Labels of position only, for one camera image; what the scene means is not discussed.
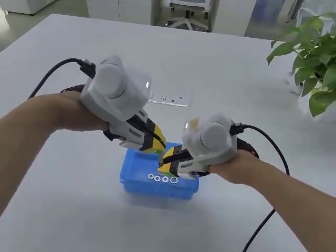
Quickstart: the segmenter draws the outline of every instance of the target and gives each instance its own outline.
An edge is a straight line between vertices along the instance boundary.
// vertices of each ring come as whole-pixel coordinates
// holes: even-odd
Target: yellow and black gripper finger
[[[162,164],[159,164],[157,171],[169,177],[178,177],[179,163],[190,159],[192,157],[189,152],[182,151],[182,145],[172,147],[163,155]]]
[[[166,149],[166,138],[161,129],[149,118],[146,128],[143,145],[139,150],[143,153],[163,153]]]

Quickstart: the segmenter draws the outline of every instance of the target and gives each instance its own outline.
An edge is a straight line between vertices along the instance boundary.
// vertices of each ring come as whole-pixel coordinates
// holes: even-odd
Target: forearm
[[[308,252],[336,248],[336,199],[260,162],[247,183],[260,192]]]
[[[53,107],[31,99],[0,120],[0,215],[53,132]]]

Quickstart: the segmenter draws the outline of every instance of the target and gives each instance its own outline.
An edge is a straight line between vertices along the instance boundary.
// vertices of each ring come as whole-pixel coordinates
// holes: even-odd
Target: nut
[[[177,183],[179,182],[179,180],[178,180],[177,177],[171,177],[169,181],[170,181],[170,183],[172,183],[172,184],[177,184]]]
[[[155,176],[154,177],[154,181],[155,182],[160,182],[161,181],[161,177],[160,176]]]
[[[154,174],[153,174],[153,173],[149,173],[149,174],[147,175],[147,178],[148,178],[149,180],[154,179]]]
[[[162,177],[162,182],[167,183],[169,181],[169,178],[167,176]]]

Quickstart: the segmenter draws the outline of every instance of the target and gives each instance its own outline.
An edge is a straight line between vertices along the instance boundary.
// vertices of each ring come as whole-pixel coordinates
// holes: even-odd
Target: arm
[[[245,151],[240,151],[228,164],[212,166],[211,172],[260,192],[308,252],[335,250],[336,198],[287,176]]]
[[[53,132],[107,129],[79,97],[68,92],[32,98],[0,119],[0,215]]]

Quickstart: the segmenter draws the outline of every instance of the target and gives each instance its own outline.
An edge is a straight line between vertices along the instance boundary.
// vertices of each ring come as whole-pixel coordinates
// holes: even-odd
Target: black cord
[[[50,77],[50,75],[52,75],[61,66],[65,65],[67,63],[70,63],[70,62],[76,62],[81,67],[85,64],[85,62],[83,60],[76,59],[76,58],[65,59],[65,60],[61,61],[60,63],[56,64],[53,68],[51,68],[47,72],[46,75],[44,75],[43,79],[40,81],[40,83],[37,85],[37,87],[34,89],[34,91],[30,94],[30,96],[28,97],[28,99],[34,97],[37,94],[37,92],[41,89],[41,87],[44,85],[44,83]]]
[[[273,141],[273,139],[266,134],[263,130],[261,130],[258,127],[252,126],[252,125],[247,125],[247,124],[237,124],[237,132],[243,132],[244,129],[253,129],[258,131],[260,134],[262,134],[264,137],[266,137],[266,139],[273,145],[274,149],[278,152],[283,165],[285,167],[286,170],[286,174],[289,176],[289,167],[287,164],[287,161],[285,159],[285,157],[283,156],[282,152],[280,151],[279,147],[276,145],[276,143]],[[263,222],[261,222],[261,224],[257,227],[257,229],[255,230],[255,232],[252,234],[251,238],[248,240],[248,242],[246,243],[243,252],[246,252],[247,249],[249,248],[249,246],[251,245],[251,243],[253,242],[253,240],[256,238],[256,236],[258,235],[258,233],[260,232],[260,230],[263,228],[263,226],[268,222],[268,220],[272,217],[272,215],[275,213],[275,209],[273,209],[267,216],[266,218],[263,220]]]

